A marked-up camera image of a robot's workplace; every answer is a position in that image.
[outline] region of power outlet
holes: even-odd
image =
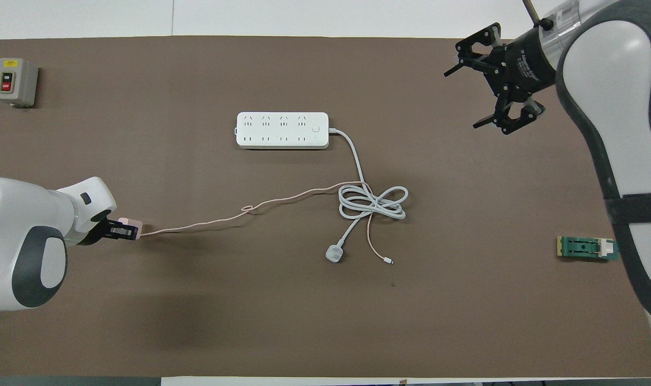
[[[328,127],[326,113],[243,112],[235,140],[243,149],[325,149]]]

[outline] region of white robot body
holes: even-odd
[[[0,178],[0,311],[46,303],[63,283],[66,246],[115,208],[97,177],[59,191]]]
[[[621,200],[651,196],[651,38],[646,31],[627,20],[602,21],[572,42],[559,69],[560,88],[565,88],[566,96],[584,112],[599,137],[597,146],[604,154],[593,151],[593,156],[608,162],[607,181],[600,174],[600,183],[615,186]],[[646,277],[635,280],[644,285],[634,286],[649,309],[651,327],[651,291],[647,289],[651,288],[651,220],[637,221],[614,223],[627,227],[643,266]],[[626,250],[624,259],[634,255]],[[632,280],[637,270],[628,273]]]

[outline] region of power strip switch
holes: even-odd
[[[235,139],[242,149],[325,149],[329,127],[326,113],[242,112]]]

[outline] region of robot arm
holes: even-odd
[[[592,154],[627,276],[651,327],[651,0],[568,1],[547,19],[506,46],[498,24],[468,37],[445,75],[461,66],[481,71],[497,105],[474,127],[492,123],[504,134],[536,120],[543,107],[533,93],[556,84]],[[471,39],[492,52],[465,51]],[[507,116],[514,102],[524,103],[515,120]]]
[[[65,277],[66,247],[135,240],[136,227],[107,219],[115,208],[97,177],[60,190],[0,178],[0,311],[51,299]]]

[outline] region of charging cable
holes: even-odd
[[[374,254],[377,255],[377,257],[380,257],[382,261],[386,262],[387,264],[394,264],[394,261],[392,259],[386,256],[382,256],[375,249],[375,247],[372,246],[372,241],[370,241],[370,222],[374,213],[379,213],[396,220],[405,218],[406,213],[401,207],[401,203],[403,203],[403,201],[408,198],[409,191],[408,189],[404,188],[404,186],[392,186],[386,191],[383,191],[381,195],[374,195],[372,191],[370,191],[370,186],[364,179],[364,173],[361,169],[361,161],[359,161],[359,154],[356,152],[356,147],[351,141],[351,138],[349,138],[349,135],[338,129],[329,129],[328,131],[330,134],[341,135],[345,140],[347,140],[349,147],[351,147],[351,152],[354,155],[354,161],[356,162],[356,169],[359,173],[361,186],[352,184],[340,186],[340,189],[338,191],[338,198],[340,200],[340,215],[353,221],[349,225],[349,228],[347,228],[345,231],[345,234],[342,235],[340,240],[337,242],[337,244],[333,244],[328,247],[327,251],[325,252],[325,257],[327,257],[329,261],[339,262],[342,258],[342,254],[344,254],[342,245],[345,243],[345,240],[347,240],[347,237],[349,237],[351,230],[354,229],[360,220],[367,217],[368,225],[366,226],[366,236],[370,249],[372,249]],[[398,198],[397,200],[390,200],[389,198],[385,198],[387,195],[391,195],[395,191],[401,191],[403,193],[401,198]],[[355,212],[355,214],[349,214],[345,212],[345,209]]]
[[[219,222],[232,221],[232,220],[235,220],[235,218],[240,218],[240,217],[244,216],[245,214],[251,213],[251,212],[257,210],[258,208],[260,208],[260,207],[262,207],[264,205],[270,204],[270,203],[284,203],[284,202],[288,202],[288,201],[291,201],[291,200],[296,200],[296,199],[298,199],[300,197],[303,197],[303,196],[306,196],[308,194],[318,195],[318,194],[322,194],[322,193],[328,193],[328,191],[331,191],[331,190],[333,190],[335,188],[339,188],[339,186],[349,185],[349,184],[352,184],[352,183],[361,183],[361,182],[360,181],[347,181],[347,182],[336,183],[335,185],[328,186],[327,188],[310,189],[310,190],[307,190],[307,191],[303,191],[302,193],[299,193],[298,195],[289,196],[289,197],[285,197],[285,198],[275,198],[273,200],[264,201],[264,202],[260,203],[259,205],[255,205],[255,206],[254,205],[247,205],[245,207],[242,207],[240,209],[240,211],[242,213],[240,213],[240,214],[238,214],[236,216],[232,216],[232,217],[228,217],[228,218],[220,218],[218,220],[212,220],[212,221],[207,221],[207,222],[198,222],[198,223],[192,224],[192,225],[185,225],[184,227],[161,229],[161,230],[158,230],[158,231],[155,231],[155,232],[149,232],[149,233],[146,233],[146,234],[142,234],[141,236],[144,237],[144,236],[147,236],[147,235],[168,234],[168,233],[172,233],[172,232],[180,232],[180,231],[183,231],[185,229],[200,227],[201,225],[211,225],[211,224],[217,224]]]

